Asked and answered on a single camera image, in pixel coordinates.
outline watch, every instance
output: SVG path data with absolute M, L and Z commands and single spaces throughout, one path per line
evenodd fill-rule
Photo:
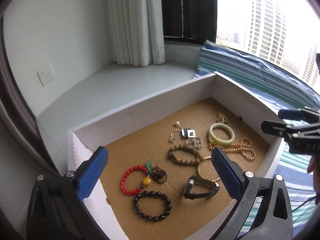
M 210 191 L 205 192 L 205 193 L 195 193 L 195 192 L 191 192 L 192 186 L 194 184 L 199 184 L 202 185 L 204 187 L 208 187 L 210 189 Z M 220 189 L 220 186 L 217 182 L 213 182 L 210 181 L 208 179 L 204 179 L 201 177 L 197 177 L 196 175 L 192 175 L 187 184 L 185 185 L 184 189 L 183 189 L 183 195 L 185 198 L 189 198 L 189 199 L 195 199 L 195 198 L 206 198 L 209 199 L 212 196 L 216 195 L 216 193 L 218 192 L 218 190 Z

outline blue striped cloth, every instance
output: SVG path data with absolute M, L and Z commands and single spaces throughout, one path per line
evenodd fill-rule
M 194 78 L 215 71 L 246 87 L 256 98 L 275 112 L 280 109 L 295 109 L 304 106 L 320 108 L 320 96 L 286 71 L 256 56 L 207 41 L 200 50 L 198 69 Z M 284 121 L 294 126 L 306 124 L 302 121 Z M 307 174 L 310 158 L 310 155 L 289 153 L 289 146 L 286 144 L 276 168 L 275 174 L 281 174 L 285 180 L 292 210 L 316 194 L 312 186 L 313 175 Z M 254 204 L 239 236 L 250 229 L 261 199 L 258 198 Z M 310 201 L 292 214 L 294 236 L 307 222 L 315 206 L 315 202 Z

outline black cable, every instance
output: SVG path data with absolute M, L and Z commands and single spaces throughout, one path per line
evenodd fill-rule
M 300 206 L 298 206 L 297 208 L 295 208 L 294 210 L 292 210 L 292 213 L 295 212 L 298 208 L 301 208 L 305 203 L 307 203 L 307 202 L 309 202 L 310 200 L 313 200 L 313 199 L 315 199 L 315 198 L 317 198 L 317 197 L 320 197 L 320 193 L 319 193 L 318 195 L 315 195 L 315 196 L 309 198 L 309 199 L 306 200 L 305 202 L 303 202 Z

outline white wall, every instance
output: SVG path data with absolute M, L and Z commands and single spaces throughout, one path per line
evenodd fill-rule
M 113 61 L 105 0 L 13 0 L 4 43 L 14 78 L 35 116 L 79 81 Z M 37 70 L 55 77 L 42 87 Z
M 36 177 L 44 171 L 19 144 L 0 119 L 0 206 L 20 231 Z

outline electrical outlet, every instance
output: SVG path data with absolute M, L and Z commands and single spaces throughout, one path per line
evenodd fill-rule
M 38 69 L 37 74 L 38 74 L 38 77 L 40 79 L 42 86 L 44 86 L 45 84 L 47 84 L 50 80 L 52 80 L 54 78 L 51 64 L 43 64 L 41 66 L 41 69 Z

